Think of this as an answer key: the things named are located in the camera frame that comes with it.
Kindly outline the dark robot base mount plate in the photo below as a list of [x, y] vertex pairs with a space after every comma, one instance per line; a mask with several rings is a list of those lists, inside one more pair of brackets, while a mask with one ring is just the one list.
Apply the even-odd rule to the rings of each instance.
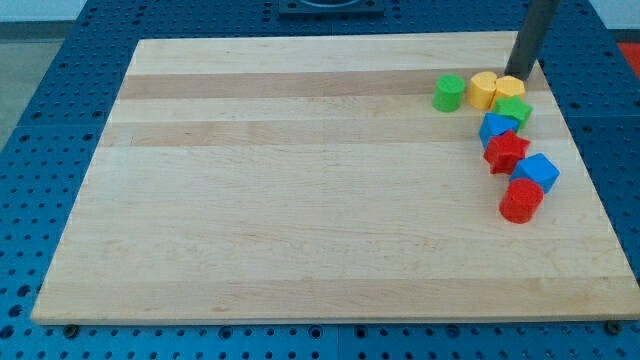
[[278, 15], [380, 15], [385, 10], [383, 0], [279, 0]]

